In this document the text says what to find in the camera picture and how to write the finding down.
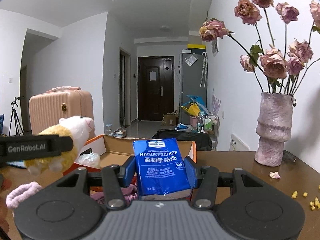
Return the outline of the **orange cardboard box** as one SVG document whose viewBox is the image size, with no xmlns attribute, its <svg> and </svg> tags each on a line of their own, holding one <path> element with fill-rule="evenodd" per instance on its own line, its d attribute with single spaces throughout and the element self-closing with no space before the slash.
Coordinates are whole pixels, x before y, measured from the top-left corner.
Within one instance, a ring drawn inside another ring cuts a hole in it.
<svg viewBox="0 0 320 240">
<path fill-rule="evenodd" d="M 119 170 L 130 156 L 135 156 L 133 142 L 136 140 L 143 139 L 116 138 L 108 135 L 100 135 L 93 138 L 82 148 L 82 151 L 90 148 L 93 153 L 98 154 L 100 167 L 95 168 L 91 164 L 81 164 L 79 160 L 76 160 L 63 175 L 71 176 L 69 185 L 74 186 L 76 184 L 76 175 L 81 170 L 85 175 L 89 176 L 85 181 L 88 184 L 87 189 L 104 192 L 105 194 L 109 194 L 116 187 L 128 188 L 119 185 Z M 195 143 L 191 141 L 177 141 L 177 143 L 183 159 L 191 157 L 196 163 Z"/>
</svg>

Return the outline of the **dark wooden entrance door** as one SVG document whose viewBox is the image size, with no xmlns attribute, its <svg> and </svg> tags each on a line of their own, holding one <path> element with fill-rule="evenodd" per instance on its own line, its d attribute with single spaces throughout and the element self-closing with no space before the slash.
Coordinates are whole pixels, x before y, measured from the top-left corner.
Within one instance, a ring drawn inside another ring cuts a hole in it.
<svg viewBox="0 0 320 240">
<path fill-rule="evenodd" d="M 138 58 L 138 120 L 161 121 L 174 111 L 174 57 Z"/>
</svg>

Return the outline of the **black bag on floor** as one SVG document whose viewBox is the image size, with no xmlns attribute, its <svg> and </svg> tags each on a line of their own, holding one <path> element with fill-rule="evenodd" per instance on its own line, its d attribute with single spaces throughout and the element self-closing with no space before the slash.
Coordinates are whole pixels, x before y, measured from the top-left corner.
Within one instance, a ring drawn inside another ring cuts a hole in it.
<svg viewBox="0 0 320 240">
<path fill-rule="evenodd" d="M 177 141 L 194 141 L 197 151 L 211 151 L 212 140 L 207 133 L 194 133 L 176 131 L 172 129 L 159 129 L 152 137 L 153 139 L 175 138 Z"/>
</svg>

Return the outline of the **fallen pink rose petal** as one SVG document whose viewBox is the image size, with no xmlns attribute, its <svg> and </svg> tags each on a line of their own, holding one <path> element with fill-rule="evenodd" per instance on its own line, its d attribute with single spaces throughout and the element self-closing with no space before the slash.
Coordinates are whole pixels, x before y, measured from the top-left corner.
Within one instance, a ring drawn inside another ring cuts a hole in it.
<svg viewBox="0 0 320 240">
<path fill-rule="evenodd" d="M 270 172 L 269 177 L 272 179 L 280 179 L 281 178 L 281 176 L 279 175 L 278 172 Z"/>
</svg>

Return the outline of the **pink fluffy headband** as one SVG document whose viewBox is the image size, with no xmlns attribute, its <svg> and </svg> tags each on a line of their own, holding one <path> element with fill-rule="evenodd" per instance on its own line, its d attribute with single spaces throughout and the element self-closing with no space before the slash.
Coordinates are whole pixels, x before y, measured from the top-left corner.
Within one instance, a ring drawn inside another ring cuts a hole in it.
<svg viewBox="0 0 320 240">
<path fill-rule="evenodd" d="M 6 205 L 9 209 L 16 209 L 23 201 L 41 191 L 43 187 L 36 181 L 29 184 L 22 184 L 6 197 Z"/>
</svg>

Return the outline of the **brown cardboard box on floor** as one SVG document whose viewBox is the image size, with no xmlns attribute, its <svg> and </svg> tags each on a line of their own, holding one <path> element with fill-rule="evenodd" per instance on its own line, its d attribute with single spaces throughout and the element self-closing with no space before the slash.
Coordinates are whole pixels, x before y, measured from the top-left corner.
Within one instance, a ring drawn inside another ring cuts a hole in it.
<svg viewBox="0 0 320 240">
<path fill-rule="evenodd" d="M 163 115 L 162 126 L 176 126 L 178 122 L 177 114 L 165 114 Z"/>
</svg>

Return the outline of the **yellow bag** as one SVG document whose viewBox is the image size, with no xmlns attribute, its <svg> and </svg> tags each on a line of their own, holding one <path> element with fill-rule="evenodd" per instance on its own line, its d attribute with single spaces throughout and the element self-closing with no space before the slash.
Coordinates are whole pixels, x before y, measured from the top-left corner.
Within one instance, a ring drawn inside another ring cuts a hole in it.
<svg viewBox="0 0 320 240">
<path fill-rule="evenodd" d="M 189 107 L 181 106 L 181 109 L 183 109 L 189 116 L 199 116 L 200 108 L 197 105 L 197 103 L 191 103 Z"/>
</svg>

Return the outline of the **pink ribbed suitcase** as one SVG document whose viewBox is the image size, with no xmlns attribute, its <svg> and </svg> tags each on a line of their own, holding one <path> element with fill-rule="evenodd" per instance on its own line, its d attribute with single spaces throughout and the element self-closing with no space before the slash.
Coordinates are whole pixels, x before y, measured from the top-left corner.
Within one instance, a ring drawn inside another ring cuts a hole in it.
<svg viewBox="0 0 320 240">
<path fill-rule="evenodd" d="M 34 95 L 29 100 L 31 131 L 39 134 L 59 119 L 71 116 L 93 118 L 93 99 L 80 87 L 62 86 Z"/>
</svg>

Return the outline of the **pink textured vase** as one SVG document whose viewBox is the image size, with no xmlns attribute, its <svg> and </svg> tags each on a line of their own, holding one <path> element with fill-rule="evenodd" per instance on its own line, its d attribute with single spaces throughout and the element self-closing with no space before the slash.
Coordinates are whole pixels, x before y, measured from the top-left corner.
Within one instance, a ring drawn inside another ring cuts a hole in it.
<svg viewBox="0 0 320 240">
<path fill-rule="evenodd" d="M 284 143 L 291 139 L 293 97 L 268 92 L 261 93 L 260 113 L 256 133 L 259 135 L 255 161 L 277 167 L 281 164 Z"/>
</svg>

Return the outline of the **yellow box on refrigerator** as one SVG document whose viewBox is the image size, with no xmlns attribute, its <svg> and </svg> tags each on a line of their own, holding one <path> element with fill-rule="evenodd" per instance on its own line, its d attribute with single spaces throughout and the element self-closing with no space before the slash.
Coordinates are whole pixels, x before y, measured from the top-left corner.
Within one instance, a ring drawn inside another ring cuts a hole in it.
<svg viewBox="0 0 320 240">
<path fill-rule="evenodd" d="M 187 48 L 188 48 L 188 49 L 202 49 L 202 50 L 206 50 L 206 45 L 202 45 L 202 44 L 187 44 Z"/>
</svg>

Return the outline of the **yellow white hamster plush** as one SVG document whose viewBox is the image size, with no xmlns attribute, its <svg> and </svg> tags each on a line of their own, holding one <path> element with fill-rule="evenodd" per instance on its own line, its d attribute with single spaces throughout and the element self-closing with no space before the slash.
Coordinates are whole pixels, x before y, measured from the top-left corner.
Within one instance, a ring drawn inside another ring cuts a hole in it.
<svg viewBox="0 0 320 240">
<path fill-rule="evenodd" d="M 79 156 L 93 128 L 94 120 L 89 117 L 61 118 L 57 125 L 50 126 L 39 133 L 39 135 L 57 136 L 56 144 L 60 155 L 25 160 L 25 167 L 32 175 L 41 174 L 45 170 L 56 173 L 65 172 Z"/>
</svg>

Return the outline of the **grey refrigerator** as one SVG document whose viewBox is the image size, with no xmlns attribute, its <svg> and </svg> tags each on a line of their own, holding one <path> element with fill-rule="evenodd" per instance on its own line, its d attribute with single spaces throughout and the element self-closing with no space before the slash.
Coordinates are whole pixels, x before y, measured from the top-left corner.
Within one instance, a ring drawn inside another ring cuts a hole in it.
<svg viewBox="0 0 320 240">
<path fill-rule="evenodd" d="M 204 55 L 180 53 L 180 123 L 190 124 L 181 106 L 189 102 L 187 95 L 200 96 L 207 105 L 207 88 L 200 87 Z"/>
</svg>

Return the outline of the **blue handkerchief tissue pack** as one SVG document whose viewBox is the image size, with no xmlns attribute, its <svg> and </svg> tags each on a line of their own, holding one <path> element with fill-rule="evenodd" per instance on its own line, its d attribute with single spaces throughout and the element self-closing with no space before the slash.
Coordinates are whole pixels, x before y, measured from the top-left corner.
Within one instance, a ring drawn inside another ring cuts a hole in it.
<svg viewBox="0 0 320 240">
<path fill-rule="evenodd" d="M 175 138 L 133 142 L 139 199 L 189 199 L 192 193 Z"/>
</svg>

